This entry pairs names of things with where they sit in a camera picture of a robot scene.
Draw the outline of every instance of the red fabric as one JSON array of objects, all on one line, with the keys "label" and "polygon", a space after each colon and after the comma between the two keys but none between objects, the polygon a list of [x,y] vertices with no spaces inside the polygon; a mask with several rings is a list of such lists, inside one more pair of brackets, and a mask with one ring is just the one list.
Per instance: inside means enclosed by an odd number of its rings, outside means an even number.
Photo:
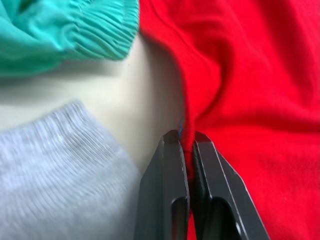
[{"label": "red fabric", "polygon": [[200,131],[242,176],[272,240],[319,239],[318,12],[318,0],[140,0],[140,31],[181,72],[189,181]]}]

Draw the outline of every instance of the white table surface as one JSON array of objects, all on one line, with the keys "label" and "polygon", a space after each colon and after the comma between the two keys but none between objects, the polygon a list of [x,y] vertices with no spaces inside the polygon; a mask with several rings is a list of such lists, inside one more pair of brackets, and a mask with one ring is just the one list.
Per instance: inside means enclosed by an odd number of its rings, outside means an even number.
[{"label": "white table surface", "polygon": [[137,36],[127,59],[65,62],[59,69],[0,85],[0,130],[80,100],[143,172],[160,137],[176,129],[184,106],[174,61]]}]

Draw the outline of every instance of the gray sock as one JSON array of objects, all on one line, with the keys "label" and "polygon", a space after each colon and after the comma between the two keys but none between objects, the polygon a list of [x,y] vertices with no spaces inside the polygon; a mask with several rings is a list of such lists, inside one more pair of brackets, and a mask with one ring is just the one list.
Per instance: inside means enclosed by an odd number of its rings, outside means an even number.
[{"label": "gray sock", "polygon": [[131,240],[140,177],[78,102],[0,132],[0,240]]}]

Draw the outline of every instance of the green cloth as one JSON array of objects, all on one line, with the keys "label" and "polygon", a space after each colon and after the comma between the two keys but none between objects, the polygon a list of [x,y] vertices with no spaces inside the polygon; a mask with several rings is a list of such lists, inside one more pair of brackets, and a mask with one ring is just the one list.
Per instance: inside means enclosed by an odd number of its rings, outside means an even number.
[{"label": "green cloth", "polygon": [[63,60],[121,60],[138,25],[138,0],[0,0],[0,77],[43,73]]}]

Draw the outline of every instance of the red cloth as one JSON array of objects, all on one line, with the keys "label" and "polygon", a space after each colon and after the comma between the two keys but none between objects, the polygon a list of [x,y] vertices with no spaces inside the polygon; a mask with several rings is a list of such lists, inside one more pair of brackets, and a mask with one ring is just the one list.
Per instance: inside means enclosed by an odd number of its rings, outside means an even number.
[{"label": "red cloth", "polygon": [[140,0],[141,33],[181,72],[189,181],[200,131],[242,176],[272,240],[319,239],[318,12],[318,0]]}]

